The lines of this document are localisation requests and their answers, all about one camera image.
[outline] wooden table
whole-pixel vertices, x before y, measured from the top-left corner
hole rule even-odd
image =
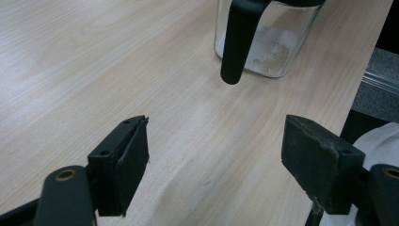
[[[1,1],[0,213],[145,114],[151,163],[100,225],[303,225],[280,163],[285,116],[339,134],[391,0],[327,0],[280,79],[220,76],[216,0]]]

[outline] gray surface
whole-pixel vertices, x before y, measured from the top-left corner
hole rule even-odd
[[[370,74],[379,77],[379,85],[367,82]],[[399,55],[375,48],[352,109],[381,120],[399,122],[399,95],[395,90],[383,89],[384,79],[387,85],[399,88]]]
[[[399,55],[375,48],[366,72],[381,74],[399,83]]]

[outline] black handle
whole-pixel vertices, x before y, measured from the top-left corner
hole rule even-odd
[[[271,0],[232,0],[220,74],[234,85],[240,81],[256,27]]]

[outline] glass jar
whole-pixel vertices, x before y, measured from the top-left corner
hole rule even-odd
[[[324,3],[303,2],[219,0],[215,52],[222,57],[222,78],[235,84],[244,67],[268,77],[284,76]]]

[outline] white cloth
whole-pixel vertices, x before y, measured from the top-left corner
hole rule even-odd
[[[388,123],[361,136],[353,145],[366,153],[363,167],[367,170],[375,164],[399,167],[399,123]],[[355,226],[358,208],[352,205],[349,215],[324,213],[320,226]]]

